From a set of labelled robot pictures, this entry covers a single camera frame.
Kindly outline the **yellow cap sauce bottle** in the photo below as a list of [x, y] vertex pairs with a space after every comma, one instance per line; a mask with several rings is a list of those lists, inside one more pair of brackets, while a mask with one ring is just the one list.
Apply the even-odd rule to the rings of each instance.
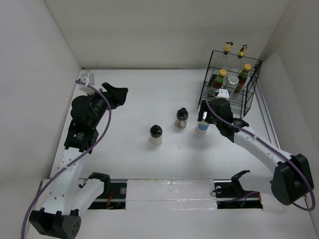
[[222, 87], [226, 74], [227, 71], [225, 69], [221, 69], [219, 71], [218, 75], [214, 78], [210, 85], [210, 90], [208, 91], [210, 96], [215, 97], [219, 94], [219, 89]]
[[236, 89], [234, 91], [235, 93], [241, 92], [242, 89], [244, 88], [244, 85], [247, 81], [247, 78], [248, 78], [248, 75], [249, 75], [251, 68], [252, 68], [252, 66], [250, 64], [244, 65], [243, 69], [241, 70], [240, 74], [238, 75], [239, 83], [236, 86]]

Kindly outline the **blue label silver cap jar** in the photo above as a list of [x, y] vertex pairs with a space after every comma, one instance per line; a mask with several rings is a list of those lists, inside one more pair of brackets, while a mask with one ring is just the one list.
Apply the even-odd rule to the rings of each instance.
[[196, 131], [200, 134], [205, 134], [209, 128], [209, 124], [205, 121], [206, 116], [207, 112], [204, 112], [202, 120], [197, 122]]

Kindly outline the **brown spice jar black cap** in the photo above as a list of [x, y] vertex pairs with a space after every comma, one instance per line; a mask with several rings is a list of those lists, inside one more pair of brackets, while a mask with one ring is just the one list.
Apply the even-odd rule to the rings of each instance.
[[188, 120], [188, 111], [186, 108], [181, 108], [176, 112], [176, 118], [175, 118], [175, 126], [179, 129], [186, 128]]

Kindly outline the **glass oil bottle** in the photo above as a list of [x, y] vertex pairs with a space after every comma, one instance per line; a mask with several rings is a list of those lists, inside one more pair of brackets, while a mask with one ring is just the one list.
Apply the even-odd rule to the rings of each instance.
[[219, 59], [219, 68], [220, 69], [227, 69], [227, 65], [228, 65], [228, 57], [229, 57], [229, 53], [231, 52], [233, 46], [233, 42], [226, 42], [226, 45], [223, 48], [223, 54], [220, 56]]
[[238, 51], [237, 56], [232, 60], [230, 64], [230, 71], [234, 73], [239, 73], [243, 66], [243, 60], [246, 55], [246, 50], [248, 48], [247, 44], [244, 44]]

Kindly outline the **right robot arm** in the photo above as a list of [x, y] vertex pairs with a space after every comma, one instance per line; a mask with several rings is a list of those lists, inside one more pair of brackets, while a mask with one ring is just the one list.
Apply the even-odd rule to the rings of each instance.
[[215, 125], [222, 136], [250, 152], [270, 170], [272, 178], [269, 180], [256, 176], [249, 180], [250, 191], [271, 194], [286, 206], [295, 205], [296, 200], [309, 194], [312, 205], [306, 210], [315, 209], [314, 182], [304, 155], [290, 154], [264, 140], [247, 122], [233, 116], [224, 98], [203, 100], [197, 120]]

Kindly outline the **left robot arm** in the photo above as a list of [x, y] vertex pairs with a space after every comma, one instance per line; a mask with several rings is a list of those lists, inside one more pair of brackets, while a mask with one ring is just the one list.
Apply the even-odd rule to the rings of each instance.
[[76, 82], [84, 95], [71, 103], [72, 117], [64, 142], [62, 161], [58, 172], [48, 181], [52, 185], [49, 197], [39, 210], [28, 210], [29, 222], [44, 236], [57, 239], [74, 239], [79, 233], [82, 216], [98, 197], [112, 195], [108, 174], [92, 173], [78, 189], [80, 174], [92, 153], [102, 140], [97, 126], [105, 112], [122, 106], [128, 88], [116, 88], [105, 82], [103, 90], [88, 83]]

